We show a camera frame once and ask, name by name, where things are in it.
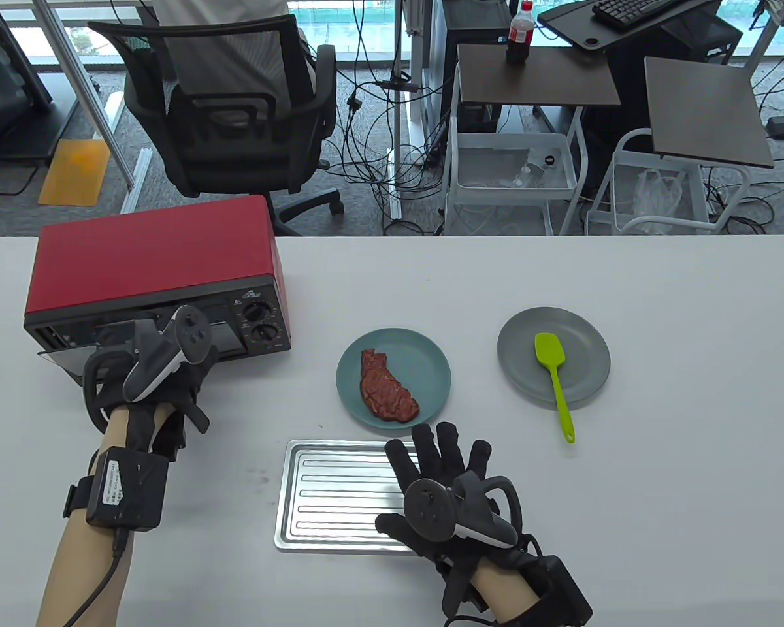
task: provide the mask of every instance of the cola bottle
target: cola bottle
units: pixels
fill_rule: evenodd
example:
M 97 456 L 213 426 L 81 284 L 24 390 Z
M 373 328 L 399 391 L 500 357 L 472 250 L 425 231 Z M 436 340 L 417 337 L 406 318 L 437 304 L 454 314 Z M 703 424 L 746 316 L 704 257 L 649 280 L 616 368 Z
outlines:
M 532 46 L 534 34 L 532 7 L 532 0 L 523 0 L 520 10 L 511 20 L 505 56 L 506 62 L 512 63 L 512 65 L 522 65 L 529 58 L 529 48 Z

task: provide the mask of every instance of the spatula handle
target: spatula handle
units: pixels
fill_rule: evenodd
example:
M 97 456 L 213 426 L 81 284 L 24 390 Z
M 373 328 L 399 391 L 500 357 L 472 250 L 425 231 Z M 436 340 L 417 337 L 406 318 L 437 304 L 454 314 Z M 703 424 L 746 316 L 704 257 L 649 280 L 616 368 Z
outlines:
M 554 397 L 557 400 L 557 411 L 560 413 L 560 426 L 563 428 L 563 437 L 569 444 L 575 443 L 575 426 L 572 424 L 572 414 L 569 413 L 569 406 L 566 404 L 566 397 L 563 396 L 563 388 L 560 385 L 560 377 L 557 376 L 557 368 L 550 368 L 551 384 L 554 386 Z

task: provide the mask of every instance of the baking tray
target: baking tray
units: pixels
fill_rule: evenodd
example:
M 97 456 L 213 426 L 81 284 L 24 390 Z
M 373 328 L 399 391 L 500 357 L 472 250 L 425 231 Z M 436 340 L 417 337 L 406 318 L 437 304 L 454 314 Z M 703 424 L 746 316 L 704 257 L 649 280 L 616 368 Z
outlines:
M 374 530 L 382 513 L 403 513 L 404 495 L 385 442 L 297 440 L 287 445 L 276 519 L 284 551 L 410 551 Z M 407 450 L 417 463 L 411 444 Z

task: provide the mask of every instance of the hand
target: hand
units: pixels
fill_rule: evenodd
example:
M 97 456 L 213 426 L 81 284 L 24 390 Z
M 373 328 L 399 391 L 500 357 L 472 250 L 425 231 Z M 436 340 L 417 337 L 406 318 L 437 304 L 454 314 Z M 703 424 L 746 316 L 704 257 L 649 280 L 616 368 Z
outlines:
M 466 471 L 465 461 L 459 449 L 459 434 L 455 426 L 449 422 L 440 422 L 436 426 L 438 449 L 433 442 L 433 434 L 426 424 L 417 425 L 412 429 L 412 441 L 416 446 L 419 472 L 410 459 L 401 440 L 390 440 L 386 443 L 386 457 L 395 471 L 401 492 L 416 480 L 433 479 L 445 486 L 451 486 L 453 480 Z M 488 460 L 491 458 L 491 445 L 478 440 L 470 448 L 467 471 L 473 471 L 485 480 Z M 491 501 L 491 509 L 499 513 L 496 502 Z M 515 549 L 494 549 L 476 540 L 454 537 L 449 541 L 432 543 L 417 534 L 410 523 L 401 514 L 380 514 L 374 522 L 381 534 L 400 541 L 436 564 L 436 569 L 445 579 L 446 588 L 442 600 L 442 609 L 450 618 L 457 614 L 458 606 L 463 601 L 472 601 L 480 611 L 487 609 L 487 604 L 470 585 L 470 578 L 476 572 L 479 561 L 485 556 L 495 564 L 507 570 L 514 570 L 527 564 L 532 559 L 524 553 L 530 536 L 523 536 Z
M 126 403 L 122 394 L 122 385 L 133 367 L 133 361 L 130 359 L 110 361 L 108 372 L 102 382 L 102 389 L 94 402 L 95 412 L 99 415 L 93 417 L 93 409 L 88 408 L 91 411 L 93 423 L 97 424 L 101 418 L 100 409 L 105 410 L 108 416 L 121 406 L 128 406 L 131 414 L 139 411 L 145 420 L 129 421 L 129 439 L 132 441 L 133 447 L 145 449 L 147 447 L 145 443 L 150 442 L 152 435 L 150 429 L 153 424 L 154 408 L 161 403 L 169 403 L 174 407 L 175 412 L 169 416 L 154 438 L 152 451 L 168 457 L 173 462 L 177 450 L 186 446 L 186 431 L 184 430 L 186 416 L 194 423 L 200 433 L 206 433 L 206 430 L 209 429 L 209 418 L 196 405 L 197 395 L 201 391 L 203 380 L 217 363 L 219 355 L 218 349 L 212 346 L 209 355 L 200 364 L 181 364 L 177 372 L 170 374 L 144 400 L 134 404 Z

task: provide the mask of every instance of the keyboard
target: keyboard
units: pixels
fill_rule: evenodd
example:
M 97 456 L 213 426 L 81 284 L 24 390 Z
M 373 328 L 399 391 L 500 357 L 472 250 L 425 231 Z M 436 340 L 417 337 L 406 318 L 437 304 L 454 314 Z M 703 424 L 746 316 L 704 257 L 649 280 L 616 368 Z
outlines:
M 641 21 L 668 10 L 683 0 L 600 0 L 593 13 L 614 29 L 630 30 Z

